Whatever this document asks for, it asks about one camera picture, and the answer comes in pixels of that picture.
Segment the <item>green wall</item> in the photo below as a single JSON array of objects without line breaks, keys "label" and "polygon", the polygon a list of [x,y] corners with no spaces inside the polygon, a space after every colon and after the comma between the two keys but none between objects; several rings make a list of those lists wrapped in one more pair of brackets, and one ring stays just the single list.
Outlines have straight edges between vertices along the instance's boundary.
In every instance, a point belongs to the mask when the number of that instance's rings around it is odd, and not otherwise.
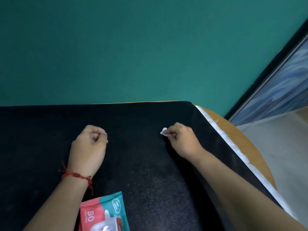
[{"label": "green wall", "polygon": [[0,105],[225,115],[307,17],[308,0],[0,0]]}]

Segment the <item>red string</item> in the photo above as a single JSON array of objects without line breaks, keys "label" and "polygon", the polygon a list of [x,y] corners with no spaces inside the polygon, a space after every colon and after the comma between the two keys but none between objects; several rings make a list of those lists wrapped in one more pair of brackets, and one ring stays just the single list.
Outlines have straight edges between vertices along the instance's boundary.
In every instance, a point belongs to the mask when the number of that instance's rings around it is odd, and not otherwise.
[{"label": "red string", "polygon": [[79,177],[79,178],[82,178],[82,179],[86,179],[86,180],[88,181],[88,189],[91,189],[91,190],[92,190],[92,196],[93,196],[93,187],[91,186],[92,180],[90,179],[91,176],[84,177],[84,176],[80,175],[79,173],[72,173],[72,172],[70,172],[70,171],[65,167],[63,161],[62,161],[62,164],[63,164],[64,170],[58,170],[58,172],[64,172],[64,173],[65,173],[65,174],[62,175],[62,179],[65,178],[67,175],[70,175],[70,176],[73,176],[73,177]]}]

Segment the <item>wet wipes packet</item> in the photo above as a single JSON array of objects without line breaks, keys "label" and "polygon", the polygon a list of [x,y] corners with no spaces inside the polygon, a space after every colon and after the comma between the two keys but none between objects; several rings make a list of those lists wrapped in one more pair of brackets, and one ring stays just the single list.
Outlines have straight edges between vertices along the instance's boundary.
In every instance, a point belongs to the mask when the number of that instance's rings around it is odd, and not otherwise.
[{"label": "wet wipes packet", "polygon": [[129,231],[122,192],[81,203],[79,231]]}]

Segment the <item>forearm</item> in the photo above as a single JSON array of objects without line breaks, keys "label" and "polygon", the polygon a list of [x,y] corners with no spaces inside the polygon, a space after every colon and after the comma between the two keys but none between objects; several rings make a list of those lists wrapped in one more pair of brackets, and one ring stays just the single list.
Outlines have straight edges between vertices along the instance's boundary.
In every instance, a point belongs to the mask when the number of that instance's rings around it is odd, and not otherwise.
[{"label": "forearm", "polygon": [[190,162],[217,194],[238,230],[306,230],[211,153],[204,150]]},{"label": "forearm", "polygon": [[87,186],[85,179],[72,176],[62,179],[24,231],[73,230]]}]

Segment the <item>black table cover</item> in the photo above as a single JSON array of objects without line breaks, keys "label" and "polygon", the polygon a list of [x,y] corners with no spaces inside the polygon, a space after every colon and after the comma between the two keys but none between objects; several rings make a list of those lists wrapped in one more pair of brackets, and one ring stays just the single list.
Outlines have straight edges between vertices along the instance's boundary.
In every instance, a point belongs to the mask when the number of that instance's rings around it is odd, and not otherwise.
[{"label": "black table cover", "polygon": [[160,135],[175,122],[275,203],[275,199],[190,102],[0,107],[1,229],[21,230],[60,182],[61,161],[87,124],[108,133],[94,196],[123,192],[131,230],[221,230],[193,167]]}]

